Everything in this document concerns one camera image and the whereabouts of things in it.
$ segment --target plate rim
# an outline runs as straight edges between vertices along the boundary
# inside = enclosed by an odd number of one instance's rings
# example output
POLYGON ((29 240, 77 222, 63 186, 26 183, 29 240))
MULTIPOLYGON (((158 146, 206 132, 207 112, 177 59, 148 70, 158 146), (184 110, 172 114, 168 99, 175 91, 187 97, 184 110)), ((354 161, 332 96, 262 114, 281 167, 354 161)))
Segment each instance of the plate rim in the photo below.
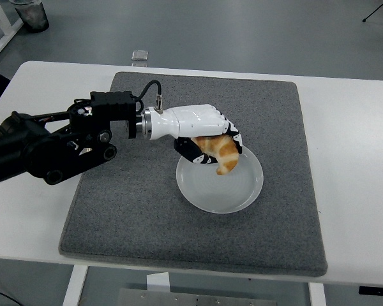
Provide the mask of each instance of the plate rim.
POLYGON ((260 175, 260 177, 262 177, 262 180, 261 180, 261 182, 260 182, 259 190, 258 190, 256 193, 253 191, 253 192, 251 193, 251 195, 250 195, 249 197, 247 197, 246 201, 245 201, 244 203, 238 205, 238 206, 236 207, 236 209, 234 209, 234 210, 232 210, 232 211, 230 211, 230 212, 216 212, 216 211, 208 210, 208 209, 202 208, 202 207, 200 207, 200 206, 194 204, 194 203, 193 203, 187 196, 185 196, 184 193, 183 193, 182 187, 181 187, 181 185, 180 185, 180 183, 179 183, 179 181, 181 181, 181 174, 180 174, 180 170, 179 170, 179 168, 180 168, 180 164, 181 164, 181 163, 186 162, 186 161, 190 163, 190 161, 188 161, 188 160, 187 160, 185 157, 183 157, 183 156, 181 156, 181 157, 179 158, 179 161, 177 162, 177 166, 176 166, 176 183, 177 183, 177 186, 178 186, 178 188, 179 188, 181 194, 182 194, 182 195, 184 196, 184 198, 185 198, 186 200, 188 200, 189 203, 191 203, 193 206, 195 206, 195 207, 197 207, 197 208, 199 208, 199 209, 201 209, 201 210, 203 210, 203 211, 205 211, 205 212, 212 213, 212 214, 232 214, 232 213, 234 213, 234 212, 238 212, 238 211, 240 211, 240 210, 243 210, 244 208, 249 207, 249 206, 250 206, 250 205, 251 205, 251 204, 258 198, 258 196, 260 195, 261 190, 262 190, 262 188, 263 188, 263 186, 264 186, 264 170, 262 169, 262 165, 261 165, 260 161, 258 160, 258 158, 256 157, 256 155, 255 155, 249 148, 247 148, 246 146, 243 145, 243 154, 244 154, 244 153, 246 153, 247 155, 251 155, 251 156, 254 158, 254 160, 258 163, 258 165, 259 165, 259 170, 261 171, 261 175, 260 175))

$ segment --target croissant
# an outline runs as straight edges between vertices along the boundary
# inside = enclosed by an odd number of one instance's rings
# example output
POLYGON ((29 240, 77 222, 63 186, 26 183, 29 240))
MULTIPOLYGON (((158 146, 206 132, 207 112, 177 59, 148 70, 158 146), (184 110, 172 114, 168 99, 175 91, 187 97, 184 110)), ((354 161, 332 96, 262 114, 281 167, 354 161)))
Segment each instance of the croissant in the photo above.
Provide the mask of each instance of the croissant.
POLYGON ((218 161, 216 173, 228 174, 238 163, 238 150, 231 136, 200 136, 191 139, 203 153, 213 156, 218 161))

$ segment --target robotic arm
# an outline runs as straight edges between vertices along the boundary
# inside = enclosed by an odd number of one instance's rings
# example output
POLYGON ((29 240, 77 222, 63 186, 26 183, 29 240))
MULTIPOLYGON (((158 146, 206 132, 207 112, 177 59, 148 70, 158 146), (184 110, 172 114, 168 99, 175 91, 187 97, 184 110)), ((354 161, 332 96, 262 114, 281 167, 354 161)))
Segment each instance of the robotic arm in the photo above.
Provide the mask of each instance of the robotic arm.
POLYGON ((204 154, 187 142, 195 136, 227 133, 241 153, 241 135, 215 107, 194 105, 163 111, 161 86, 153 80, 139 97, 130 91, 91 92, 91 99, 76 99, 66 112, 37 116, 13 112, 0 125, 0 181, 27 171, 54 185, 110 161, 117 154, 110 143, 110 122, 114 120, 126 121, 128 138, 142 135, 155 140, 172 135, 175 149, 190 161, 210 160, 197 158, 204 154), (153 84, 158 86, 156 106, 144 110, 142 98, 153 84), (53 133, 47 131, 46 123, 59 120, 69 120, 69 124, 53 133))

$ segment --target gray mat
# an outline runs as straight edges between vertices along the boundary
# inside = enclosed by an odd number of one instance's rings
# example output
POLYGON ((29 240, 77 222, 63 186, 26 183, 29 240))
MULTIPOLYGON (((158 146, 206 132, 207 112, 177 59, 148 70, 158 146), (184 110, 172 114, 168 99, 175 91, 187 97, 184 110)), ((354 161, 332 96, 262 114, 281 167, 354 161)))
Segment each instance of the gray mat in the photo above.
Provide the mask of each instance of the gray mat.
MULTIPOLYGON (((164 107, 210 103, 240 130, 264 170, 260 196, 233 214, 190 204, 176 183, 173 138, 124 140, 115 159, 83 174, 59 244, 74 258, 138 266, 320 276, 327 270, 296 85, 118 73, 111 91, 162 84, 164 107)), ((154 105, 156 88, 144 97, 154 105)))

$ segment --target cable connector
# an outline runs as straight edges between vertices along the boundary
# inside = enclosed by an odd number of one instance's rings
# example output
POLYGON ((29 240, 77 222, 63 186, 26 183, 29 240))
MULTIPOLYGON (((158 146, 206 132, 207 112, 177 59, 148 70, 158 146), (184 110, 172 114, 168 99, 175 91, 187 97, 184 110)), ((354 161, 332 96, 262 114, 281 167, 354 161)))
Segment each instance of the cable connector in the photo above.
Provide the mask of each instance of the cable connector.
POLYGON ((163 100, 161 98, 161 94, 156 95, 156 106, 154 107, 157 113, 163 113, 163 100))

